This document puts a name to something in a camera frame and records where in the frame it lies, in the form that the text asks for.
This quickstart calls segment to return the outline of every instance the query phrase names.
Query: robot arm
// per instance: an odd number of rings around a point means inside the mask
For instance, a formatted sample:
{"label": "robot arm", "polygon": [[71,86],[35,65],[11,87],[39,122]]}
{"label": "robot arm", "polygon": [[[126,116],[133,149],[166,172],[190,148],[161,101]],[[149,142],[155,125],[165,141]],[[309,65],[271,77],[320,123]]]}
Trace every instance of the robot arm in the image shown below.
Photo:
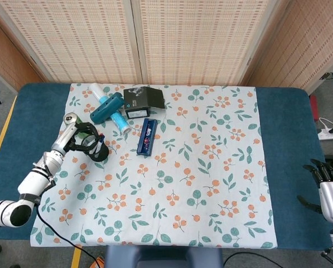
{"label": "robot arm", "polygon": [[[303,167],[312,173],[318,187],[321,209],[316,208],[316,205],[312,204],[305,204],[305,206],[322,213],[324,218],[333,224],[333,167],[315,159],[311,159],[311,162],[316,165],[316,168],[312,165],[305,165]],[[304,204],[304,200],[301,197],[298,197],[298,199]],[[330,232],[330,236],[333,244],[333,230]],[[327,253],[324,252],[322,256],[327,258]]]}
{"label": "robot arm", "polygon": [[[81,145],[75,143],[75,135],[85,133]],[[56,185],[54,175],[61,168],[63,158],[69,150],[83,151],[94,161],[103,161],[109,150],[103,143],[104,136],[99,136],[90,123],[72,122],[67,125],[62,135],[54,142],[50,152],[44,152],[42,158],[27,174],[17,190],[20,198],[17,202],[0,201],[0,227],[20,227],[30,218],[33,207],[39,205],[42,194]]]}

